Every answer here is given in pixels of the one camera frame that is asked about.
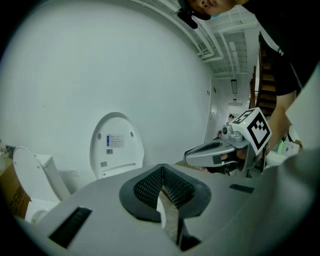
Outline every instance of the green object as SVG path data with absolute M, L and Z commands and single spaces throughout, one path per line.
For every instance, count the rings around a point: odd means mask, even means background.
M 282 140 L 280 140 L 277 154 L 281 155 L 283 147 L 284 147 L 284 142 Z

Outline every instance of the ceiling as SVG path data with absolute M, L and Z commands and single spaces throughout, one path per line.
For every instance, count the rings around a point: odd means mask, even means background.
M 197 55 L 223 81 L 228 102 L 246 105 L 250 80 L 258 58 L 260 25 L 256 17 L 237 5 L 208 21 L 193 17 L 198 28 L 192 29 L 177 16 L 178 0 L 130 0 L 159 13 L 175 25 L 194 45 Z M 238 93 L 232 93 L 231 79 L 237 80 Z

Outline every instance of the nose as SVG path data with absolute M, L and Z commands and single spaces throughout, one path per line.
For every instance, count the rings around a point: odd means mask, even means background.
M 198 0 L 198 5 L 201 7 L 201 8 L 207 8 L 208 7 L 208 0 Z

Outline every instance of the sticker on toilet lid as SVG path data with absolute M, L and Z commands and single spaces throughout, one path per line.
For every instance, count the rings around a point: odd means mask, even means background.
M 125 136 L 123 134 L 108 134 L 106 136 L 106 146 L 109 149 L 124 147 Z

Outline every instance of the raised toilet lid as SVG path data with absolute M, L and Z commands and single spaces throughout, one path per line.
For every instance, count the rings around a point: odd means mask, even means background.
M 59 202 L 39 160 L 26 148 L 17 147 L 13 153 L 15 173 L 30 198 Z
M 90 165 L 97 179 L 142 167 L 144 155 L 139 133 L 125 114 L 108 113 L 95 127 Z

